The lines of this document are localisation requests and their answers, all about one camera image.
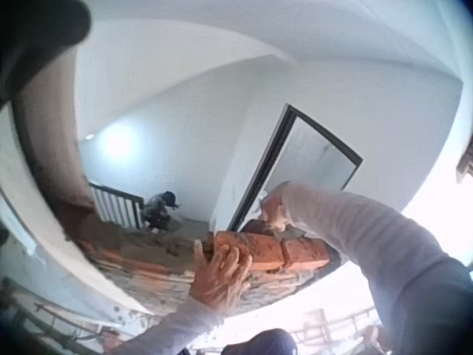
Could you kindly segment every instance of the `ceiling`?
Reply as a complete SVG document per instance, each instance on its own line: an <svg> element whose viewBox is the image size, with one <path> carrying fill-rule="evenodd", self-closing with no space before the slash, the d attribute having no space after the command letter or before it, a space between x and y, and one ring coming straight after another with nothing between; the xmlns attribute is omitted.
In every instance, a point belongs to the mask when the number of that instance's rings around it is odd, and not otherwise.
<svg viewBox="0 0 473 355"><path fill-rule="evenodd" d="M435 26L435 1L86 2L95 22L78 51L80 139L169 87L252 58L400 61L455 71L448 35Z"/></svg>

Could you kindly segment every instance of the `person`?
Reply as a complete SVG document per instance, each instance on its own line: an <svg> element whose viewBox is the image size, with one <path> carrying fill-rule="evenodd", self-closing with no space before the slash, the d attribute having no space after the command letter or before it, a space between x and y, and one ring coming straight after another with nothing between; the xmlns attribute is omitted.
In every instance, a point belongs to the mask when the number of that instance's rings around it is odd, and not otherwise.
<svg viewBox="0 0 473 355"><path fill-rule="evenodd" d="M171 221L166 207L178 208L176 204L176 195L173 192L166 191L149 199L141 211L141 220L147 222L150 230L167 231L168 224Z"/></svg>
<svg viewBox="0 0 473 355"><path fill-rule="evenodd" d="M413 220L366 197L290 182L262 201L262 219L278 230L291 224L317 234L360 266L394 354L473 354L473 284L468 271ZM187 301L109 354L177 354L222 324L223 315L248 287L244 279L250 257L238 256L238 249L228 251L226 246L207 263L197 241L196 275ZM222 355L297 354L291 340L284 331L272 330L229 345Z"/></svg>

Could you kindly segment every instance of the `sleeve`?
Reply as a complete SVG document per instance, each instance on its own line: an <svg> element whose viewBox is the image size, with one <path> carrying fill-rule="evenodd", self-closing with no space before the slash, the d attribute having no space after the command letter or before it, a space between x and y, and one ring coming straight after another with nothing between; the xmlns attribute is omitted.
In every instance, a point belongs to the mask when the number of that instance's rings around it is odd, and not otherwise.
<svg viewBox="0 0 473 355"><path fill-rule="evenodd" d="M199 335L223 324L223 320L222 316L189 296L175 313L107 354L177 355Z"/></svg>
<svg viewBox="0 0 473 355"><path fill-rule="evenodd" d="M293 226L345 254L392 300L412 278L448 258L425 228L366 197L289 183L282 205Z"/></svg>

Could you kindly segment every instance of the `hand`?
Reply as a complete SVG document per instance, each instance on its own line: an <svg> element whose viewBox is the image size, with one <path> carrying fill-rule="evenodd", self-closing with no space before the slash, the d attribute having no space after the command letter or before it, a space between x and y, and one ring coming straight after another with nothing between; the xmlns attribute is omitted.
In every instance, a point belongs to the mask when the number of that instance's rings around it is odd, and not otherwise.
<svg viewBox="0 0 473 355"><path fill-rule="evenodd" d="M284 231L289 224L282 204L282 193L286 185L287 183L278 185L261 203L261 219L272 229L279 231Z"/></svg>
<svg viewBox="0 0 473 355"><path fill-rule="evenodd" d="M245 281L253 262L251 255L239 255L239 249L224 245L215 251L210 262L205 258L202 242L194 243L195 279L189 295L221 315L228 314L241 294L250 288Z"/></svg>

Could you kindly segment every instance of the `black door frame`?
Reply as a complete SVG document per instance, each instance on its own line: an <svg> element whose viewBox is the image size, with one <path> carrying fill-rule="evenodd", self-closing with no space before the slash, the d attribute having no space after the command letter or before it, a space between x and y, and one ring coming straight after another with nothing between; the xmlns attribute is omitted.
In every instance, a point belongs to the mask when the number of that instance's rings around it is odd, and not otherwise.
<svg viewBox="0 0 473 355"><path fill-rule="evenodd" d="M360 167L363 159L353 149L351 149L344 142L340 141L340 139L337 138L332 132L328 131L321 124L318 124L312 118L299 111L297 108L291 106L290 104L285 104L285 107L282 111L282 116L279 119L276 129L274 130L273 136L270 139L270 143L263 153L261 161L256 168L256 172L253 175L253 178L251 179L245 194L243 195L243 199L240 201L238 208L236 209L236 213L232 218L230 225L228 226L229 231L238 231L238 228L243 223L246 214L250 210L251 205L263 187L269 173L273 168L273 165L279 157L279 153L281 152L281 149L284 146L284 143L297 118L301 118L306 124L314 128L318 133L320 133L320 135L326 138L341 153L343 153L353 164L355 164L352 174L348 177L342 189L347 186L353 175Z"/></svg>

